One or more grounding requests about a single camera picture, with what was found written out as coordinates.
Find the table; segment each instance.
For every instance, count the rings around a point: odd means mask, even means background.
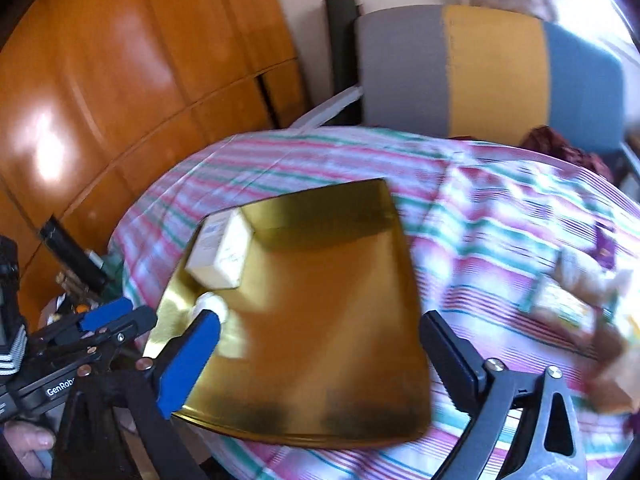
[[[124,290],[158,306],[200,219],[270,196],[384,177],[411,247],[422,308],[436,308],[485,357],[515,370],[562,368],[572,390],[590,479],[606,478],[630,437],[623,417],[585,402],[593,354],[521,314],[534,276],[558,247],[587,250],[594,224],[615,224],[618,262],[640,253],[640,208],[604,179],[518,148],[361,127],[242,134],[187,158],[153,184],[120,221],[110,251],[124,257]],[[433,427],[416,442],[380,450],[305,450],[242,442],[198,430],[238,479],[430,478],[468,421],[433,373]],[[494,478],[513,438],[511,412],[483,478]]]

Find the white box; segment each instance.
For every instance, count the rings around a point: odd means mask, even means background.
[[[253,234],[240,208],[209,215],[185,270],[208,288],[236,288]]]

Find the wood panel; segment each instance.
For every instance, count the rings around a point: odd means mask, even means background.
[[[65,75],[111,158],[184,107],[144,0],[48,0]]]
[[[136,196],[189,155],[206,145],[193,112],[186,110],[167,121],[124,157],[122,173]]]
[[[287,61],[265,72],[263,77],[280,127],[288,128],[308,110],[298,62]]]
[[[0,234],[18,244],[18,264],[20,274],[23,274],[38,247],[38,238],[1,186],[0,212]]]
[[[222,0],[150,2],[190,102],[248,75]]]
[[[217,92],[194,109],[209,143],[243,132],[273,128],[255,79]]]
[[[35,226],[107,164],[58,69],[37,0],[0,51],[0,172]]]
[[[81,247],[105,254],[113,230],[135,199],[120,170],[112,168],[62,217],[62,224]]]
[[[40,312],[52,298],[62,294],[56,275],[62,270],[49,250],[40,245],[33,260],[20,279],[18,304],[21,314],[29,323],[30,332],[37,329]]]
[[[296,57],[278,0],[228,2],[255,71]]]

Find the metal screw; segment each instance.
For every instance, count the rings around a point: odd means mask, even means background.
[[[151,357],[142,357],[136,361],[136,370],[144,372],[149,370],[154,365],[154,360]]]
[[[91,375],[90,365],[82,365],[78,368],[78,377],[87,377],[87,375]]]
[[[551,365],[549,368],[547,368],[546,373],[548,373],[554,379],[560,379],[562,377],[562,370],[555,365]]]
[[[489,370],[491,370],[493,372],[501,372],[506,368],[504,366],[504,363],[502,361],[500,361],[500,359],[495,358],[495,357],[491,357],[491,358],[487,359],[484,362],[484,364],[485,364],[485,366],[487,368],[489,368]]]

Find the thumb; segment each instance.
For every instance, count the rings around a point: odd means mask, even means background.
[[[55,442],[50,431],[28,422],[8,422],[4,427],[4,437],[17,456],[29,451],[51,449]]]

